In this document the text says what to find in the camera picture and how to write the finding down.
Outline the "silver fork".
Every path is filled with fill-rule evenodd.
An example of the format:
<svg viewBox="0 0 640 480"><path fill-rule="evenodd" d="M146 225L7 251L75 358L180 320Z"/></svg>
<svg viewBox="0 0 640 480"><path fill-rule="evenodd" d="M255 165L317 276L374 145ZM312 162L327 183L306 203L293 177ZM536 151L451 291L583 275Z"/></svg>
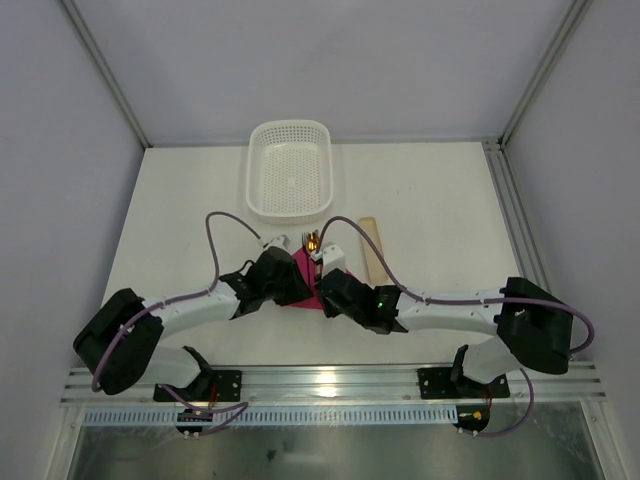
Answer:
<svg viewBox="0 0 640 480"><path fill-rule="evenodd" d="M310 232L303 232L301 235L302 248L305 251L310 251L312 249L310 238L311 238Z"/></svg>

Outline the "gold spoon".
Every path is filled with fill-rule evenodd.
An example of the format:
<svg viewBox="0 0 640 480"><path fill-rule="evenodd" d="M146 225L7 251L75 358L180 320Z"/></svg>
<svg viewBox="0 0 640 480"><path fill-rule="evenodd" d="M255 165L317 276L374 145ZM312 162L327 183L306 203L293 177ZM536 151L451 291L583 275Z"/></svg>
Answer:
<svg viewBox="0 0 640 480"><path fill-rule="evenodd" d="M305 235L304 247L306 253L311 256L313 255L320 246L320 235L317 230L308 232Z"/></svg>

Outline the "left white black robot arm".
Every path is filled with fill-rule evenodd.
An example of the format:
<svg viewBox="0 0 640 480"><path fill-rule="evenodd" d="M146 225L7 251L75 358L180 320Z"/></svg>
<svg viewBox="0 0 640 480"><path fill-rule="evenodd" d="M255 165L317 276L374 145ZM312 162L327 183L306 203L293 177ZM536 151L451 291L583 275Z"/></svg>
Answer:
<svg viewBox="0 0 640 480"><path fill-rule="evenodd" d="M297 261L271 246L247 270L221 275L195 293L151 301L130 288L117 291L77 334L73 349L92 373L94 391L117 395L142 383L154 385L158 402L204 402L221 389L218 373L195 348L167 348L162 341L253 314L268 301L290 306L311 296Z"/></svg>

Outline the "magenta paper napkin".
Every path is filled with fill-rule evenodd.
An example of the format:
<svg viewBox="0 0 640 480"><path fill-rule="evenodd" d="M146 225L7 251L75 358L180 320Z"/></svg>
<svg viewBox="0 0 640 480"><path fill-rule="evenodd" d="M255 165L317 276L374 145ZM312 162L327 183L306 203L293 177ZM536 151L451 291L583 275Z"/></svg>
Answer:
<svg viewBox="0 0 640 480"><path fill-rule="evenodd" d="M323 290L323 279L320 277L317 265L303 248L299 248L292 258L296 261L304 283L309 287L312 296L293 304L291 308L322 311L327 318L335 318L340 311L326 298Z"/></svg>

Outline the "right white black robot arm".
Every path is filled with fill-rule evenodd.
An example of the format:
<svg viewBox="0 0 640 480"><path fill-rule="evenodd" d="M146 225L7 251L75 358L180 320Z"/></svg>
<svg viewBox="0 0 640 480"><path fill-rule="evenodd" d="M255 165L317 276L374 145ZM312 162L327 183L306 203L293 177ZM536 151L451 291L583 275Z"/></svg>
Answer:
<svg viewBox="0 0 640 480"><path fill-rule="evenodd" d="M344 315L376 334L451 330L487 335L456 351L444 398L479 398L502 375L526 368L549 375L569 369L573 316L532 282L510 277L497 290L466 299L408 294L398 286L371 287L334 269L315 284L328 318Z"/></svg>

